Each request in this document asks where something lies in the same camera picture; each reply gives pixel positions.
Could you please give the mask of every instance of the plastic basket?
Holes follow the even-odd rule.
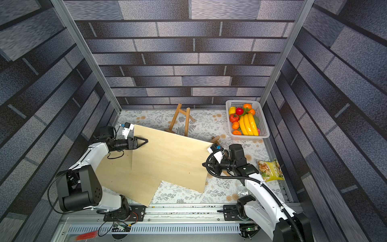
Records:
[[[249,136],[249,135],[234,135],[232,134],[232,126],[233,124],[229,121],[228,122],[228,132],[229,135],[233,140],[258,140],[263,138],[268,138],[270,136],[269,128],[267,127],[265,115],[262,111],[261,104],[257,101],[252,100],[228,100],[226,102],[226,113],[228,115],[228,110],[230,107],[236,107],[241,108],[244,104],[249,103],[251,104],[252,108],[255,110],[255,116],[257,116],[260,120],[259,124],[257,125],[257,128],[260,129],[261,133],[259,136]]]

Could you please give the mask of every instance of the plastic bag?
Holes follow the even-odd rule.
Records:
[[[277,159],[273,162],[258,161],[259,171],[265,182],[273,180],[285,180]]]

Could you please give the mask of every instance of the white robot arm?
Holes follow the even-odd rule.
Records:
[[[125,139],[116,139],[113,127],[103,127],[98,137],[89,145],[82,157],[68,170],[60,172],[53,182],[57,182],[59,205],[62,211],[79,211],[97,209],[99,213],[111,217],[125,219],[130,214],[130,208],[124,196],[103,193],[101,184],[95,175],[101,160],[111,151],[137,149],[148,140],[138,137],[128,138],[133,124],[120,125]],[[137,145],[137,140],[145,142]]]
[[[238,179],[251,192],[251,195],[238,199],[236,210],[241,219],[251,219],[274,241],[312,242],[310,222],[303,213],[296,214],[267,186],[258,170],[247,164],[242,145],[229,146],[228,156],[225,150],[213,145],[211,155],[203,163],[207,171],[217,178]],[[234,176],[221,176],[225,170]]]

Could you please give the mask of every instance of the table surface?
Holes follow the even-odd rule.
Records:
[[[164,130],[168,128],[174,110],[131,110],[122,111],[116,125],[125,122],[138,124],[153,129]],[[247,162],[257,167],[257,161],[269,161],[266,147],[263,140],[257,141],[233,141],[228,135],[228,116],[225,110],[191,110],[191,116],[196,120],[190,120],[188,137],[203,141],[210,141],[212,136],[220,136],[219,143],[224,148],[228,148],[231,144],[241,144]],[[177,134],[184,135],[185,116],[179,114],[173,131]],[[117,138],[123,138],[122,130],[118,132]],[[157,189],[151,204],[157,203],[235,203],[240,197],[248,194],[247,189],[238,180],[219,179],[208,174],[203,193],[181,187],[169,182],[162,181]],[[282,200],[283,188],[275,181],[267,182],[272,191]],[[115,194],[108,188],[103,188],[105,192]],[[137,203],[130,198],[127,198],[129,203]]]

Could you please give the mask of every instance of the wooden board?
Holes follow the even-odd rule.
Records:
[[[105,156],[96,170],[100,184],[142,205],[149,206],[161,179],[132,171],[132,152],[125,150],[124,156],[110,160]],[[121,156],[111,152],[109,158]]]
[[[133,150],[133,171],[204,192],[207,170],[202,163],[212,143],[139,125],[134,125],[134,136],[148,143]]]

